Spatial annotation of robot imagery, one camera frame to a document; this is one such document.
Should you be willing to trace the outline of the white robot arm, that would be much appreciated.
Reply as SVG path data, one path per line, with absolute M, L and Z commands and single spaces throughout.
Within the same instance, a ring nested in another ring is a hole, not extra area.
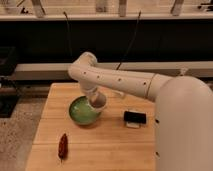
M 90 52 L 68 74 L 88 96 L 103 86 L 155 103 L 156 171 L 213 171 L 213 91 L 203 81 L 102 69 Z

